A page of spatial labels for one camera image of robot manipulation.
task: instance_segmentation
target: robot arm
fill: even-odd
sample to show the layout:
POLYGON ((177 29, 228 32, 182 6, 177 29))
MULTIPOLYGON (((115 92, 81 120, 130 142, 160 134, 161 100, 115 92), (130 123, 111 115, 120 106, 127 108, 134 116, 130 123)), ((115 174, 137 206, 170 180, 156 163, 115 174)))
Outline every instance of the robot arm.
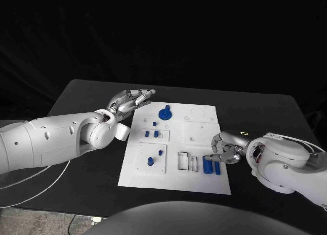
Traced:
POLYGON ((156 90, 118 93, 95 112, 39 118, 0 129, 0 174, 56 165, 105 148, 114 137, 125 140, 130 128, 118 122, 150 104, 156 90))
POLYGON ((224 154, 206 155, 206 160, 236 163, 247 157, 252 175, 280 193, 297 191, 319 206, 327 208, 327 153, 310 153, 306 148, 268 133, 254 138, 248 133, 224 131, 213 137, 212 147, 222 141, 224 154))

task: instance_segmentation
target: blue cylinder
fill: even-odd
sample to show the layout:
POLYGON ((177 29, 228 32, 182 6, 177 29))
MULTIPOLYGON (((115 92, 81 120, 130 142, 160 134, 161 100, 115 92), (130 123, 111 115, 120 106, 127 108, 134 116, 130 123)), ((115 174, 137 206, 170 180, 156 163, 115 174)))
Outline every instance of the blue cylinder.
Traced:
POLYGON ((221 175, 221 163, 215 162, 215 173, 216 175, 221 175))
POLYGON ((166 105, 166 108, 159 111, 159 118, 164 121, 170 120, 172 111, 170 111, 170 106, 169 105, 166 105))
POLYGON ((154 161, 153 161, 153 158, 151 158, 151 157, 148 158, 147 164, 148 164, 148 166, 153 166, 153 164, 154 164, 154 161))
POLYGON ((202 164, 203 164, 203 173, 213 174, 213 162, 206 160, 205 156, 202 157, 202 164))

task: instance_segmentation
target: table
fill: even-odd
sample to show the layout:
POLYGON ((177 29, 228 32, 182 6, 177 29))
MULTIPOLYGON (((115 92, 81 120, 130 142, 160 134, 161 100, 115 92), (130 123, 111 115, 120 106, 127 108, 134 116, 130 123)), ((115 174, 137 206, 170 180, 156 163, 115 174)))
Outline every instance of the table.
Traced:
MULTIPOLYGON (((192 88, 147 86, 72 80, 49 116, 92 112, 107 107, 121 90, 156 89, 151 101, 215 105, 221 129, 236 129, 262 135, 280 133, 317 143, 296 100, 287 95, 257 94, 192 88)), ((123 121, 131 126, 133 116, 123 121)), ((127 141, 73 159, 53 187, 19 207, 108 217, 123 210, 161 201, 198 201, 226 205, 288 223, 314 234, 327 234, 327 214, 299 193, 280 194, 251 175, 245 159, 228 165, 232 195, 118 186, 127 141)), ((0 192, 0 205, 14 204, 36 195, 55 181, 65 163, 42 175, 0 192)), ((40 169, 24 169, 1 177, 6 185, 40 169)))

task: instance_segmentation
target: gray floor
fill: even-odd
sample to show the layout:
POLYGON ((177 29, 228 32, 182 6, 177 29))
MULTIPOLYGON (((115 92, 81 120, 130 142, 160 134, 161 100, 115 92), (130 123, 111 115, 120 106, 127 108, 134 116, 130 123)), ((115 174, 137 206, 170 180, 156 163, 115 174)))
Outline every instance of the gray floor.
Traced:
MULTIPOLYGON (((6 208, 1 211, 0 235, 66 235, 73 215, 6 208)), ((81 235, 92 227, 91 217, 76 216, 69 228, 81 235)))

